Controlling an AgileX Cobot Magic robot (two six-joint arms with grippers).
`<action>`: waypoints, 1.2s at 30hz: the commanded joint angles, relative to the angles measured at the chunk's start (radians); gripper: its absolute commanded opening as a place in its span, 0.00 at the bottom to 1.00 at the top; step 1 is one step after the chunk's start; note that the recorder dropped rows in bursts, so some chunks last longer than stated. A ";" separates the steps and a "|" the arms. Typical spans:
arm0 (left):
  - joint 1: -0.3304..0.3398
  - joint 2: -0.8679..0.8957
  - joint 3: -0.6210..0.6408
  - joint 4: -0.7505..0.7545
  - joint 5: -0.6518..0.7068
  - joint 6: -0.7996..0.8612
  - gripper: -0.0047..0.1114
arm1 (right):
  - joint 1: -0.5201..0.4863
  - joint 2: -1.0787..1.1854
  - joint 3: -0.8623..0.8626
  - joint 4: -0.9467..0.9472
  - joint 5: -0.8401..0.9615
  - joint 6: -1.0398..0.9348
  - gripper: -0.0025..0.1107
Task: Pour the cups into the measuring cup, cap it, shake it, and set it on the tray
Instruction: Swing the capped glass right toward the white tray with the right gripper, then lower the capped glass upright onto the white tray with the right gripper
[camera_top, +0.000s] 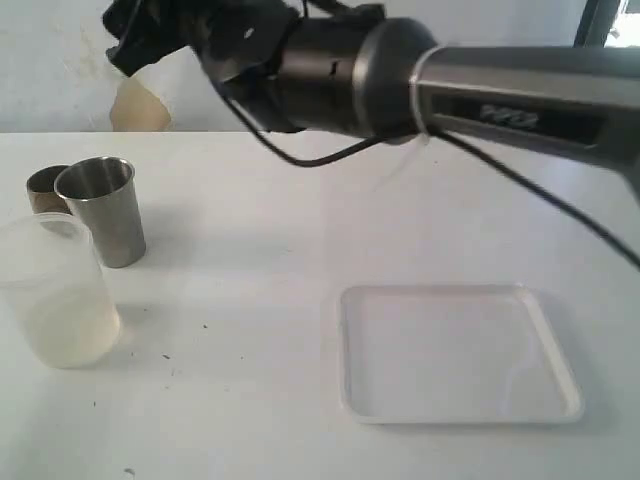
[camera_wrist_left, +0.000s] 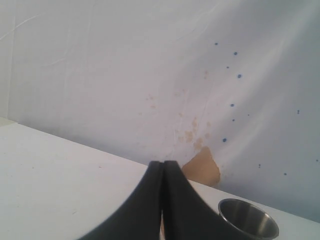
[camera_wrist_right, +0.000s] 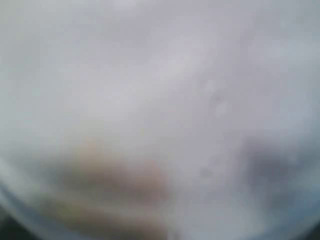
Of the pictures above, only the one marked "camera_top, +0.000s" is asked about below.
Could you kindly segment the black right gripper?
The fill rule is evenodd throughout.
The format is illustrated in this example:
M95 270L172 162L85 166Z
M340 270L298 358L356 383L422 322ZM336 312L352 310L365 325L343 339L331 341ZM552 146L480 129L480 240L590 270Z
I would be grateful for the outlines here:
M114 1L102 24L117 40L106 51L127 77L189 48L223 83L269 64L300 19L284 1Z

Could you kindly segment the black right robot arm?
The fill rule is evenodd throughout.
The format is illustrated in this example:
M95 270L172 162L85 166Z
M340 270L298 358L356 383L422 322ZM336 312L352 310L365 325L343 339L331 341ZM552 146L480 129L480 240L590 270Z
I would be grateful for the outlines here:
M107 51L127 76L181 49L254 131L396 142L456 132L582 161L639 185L639 53L454 47L378 3L114 1Z

